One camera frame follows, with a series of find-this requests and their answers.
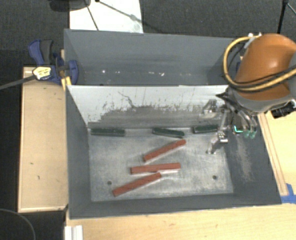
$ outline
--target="red stick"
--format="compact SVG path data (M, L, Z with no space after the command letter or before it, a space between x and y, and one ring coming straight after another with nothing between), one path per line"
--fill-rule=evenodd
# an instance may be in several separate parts
M153 159L153 158L156 158L157 156L163 154L163 153L166 153L170 150L173 150L173 149L176 149L180 146L183 146L186 144L186 140L185 139L181 139L181 140L178 140L176 142L173 142L167 146L163 146L162 148L156 150L156 151L153 151L149 154L146 154L144 157L143 157L143 160L146 162L147 160L150 160L150 159Z
M141 173L156 173L158 171L165 170L178 170L181 168L179 162L174 163L163 163L163 164L152 164L143 165L130 168L131 174L141 174Z
M115 197L121 195L121 194L124 194L126 192L129 192L131 190L134 190L134 189L137 189L138 187L141 187L141 186L144 186L148 183L151 183L151 182L154 182L158 179L161 178L161 174L158 172L158 173L155 173L153 175L149 175L149 176L146 176L146 177L143 177L143 178L139 178L131 183L128 183L128 184L125 184L121 187L118 187L116 189L114 189L112 191L113 195Z

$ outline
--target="yellow cable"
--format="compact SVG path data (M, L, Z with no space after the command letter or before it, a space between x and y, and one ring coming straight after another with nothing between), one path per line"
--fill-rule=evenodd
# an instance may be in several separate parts
M234 47L239 42L246 41L246 40L249 40L249 39L252 39L252 38L257 38L257 37L259 37L259 35L257 35L257 36L245 36L245 37L238 38L235 41L233 41L227 47L226 51L224 52L224 55L223 55L223 72L225 74L225 77L226 77L227 81L229 83L235 85L235 86L238 86L238 90L239 91L259 91L261 89L264 89L264 88L270 87L272 85L278 84L278 83L284 81L285 79L287 79L287 78L289 78L291 76L296 75L296 68L294 68L290 72L285 73L284 75L279 76L276 79L273 79L273 80L271 80L269 82L266 82L266 83L263 83L263 84L260 84L260 85L257 85L255 87L244 87L244 88L242 88L242 86L243 86L242 84L239 84L239 83L233 81L231 79L231 77L229 76L228 68L227 68L227 58L228 58L228 55L229 55L230 50L232 49L232 47Z

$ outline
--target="gray box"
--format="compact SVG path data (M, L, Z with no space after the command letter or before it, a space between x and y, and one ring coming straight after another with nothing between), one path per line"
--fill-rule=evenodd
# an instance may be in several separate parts
M66 91L70 218L280 203L260 129L255 139L228 132L229 143L215 154L205 153L214 133L191 131L194 125L220 123L220 112L206 114L202 108L209 99L223 104L215 95L226 88L221 60L230 42L65 31L66 60L77 60L80 67L78 85ZM185 147L152 162L179 162L181 170L163 173L158 182L114 197L114 188L140 177L130 175L129 167L143 165L144 154L175 141L153 135L153 127L185 132ZM93 136L90 128L123 128L126 135Z

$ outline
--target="dark floor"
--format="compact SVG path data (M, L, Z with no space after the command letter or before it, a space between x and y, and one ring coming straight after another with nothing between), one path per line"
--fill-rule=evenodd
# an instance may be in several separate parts
M296 9L296 0L289 0ZM144 32L239 37L276 32L280 0L140 0ZM53 0L0 0L0 84L19 79L32 64L27 45L52 39L63 48L68 4ZM282 34L296 42L296 17L286 10ZM20 143L20 87L0 91L0 208L16 210ZM63 213L30 214L37 239L62 239ZM32 239L19 218L0 212L0 239Z

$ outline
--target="wooden table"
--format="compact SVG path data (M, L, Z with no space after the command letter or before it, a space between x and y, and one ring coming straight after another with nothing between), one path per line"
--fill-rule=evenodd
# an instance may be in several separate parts
M25 77L31 75L30 71L31 68L25 68ZM272 149L270 153L275 147L279 160L279 163L274 161L277 177L282 177L282 168L285 181L296 194L296 113L279 119L268 113L266 119L267 145ZM62 88L50 82L24 84L19 212L66 207L64 128ZM66 224L82 225L84 240L296 240L296 204L82 220L67 218Z

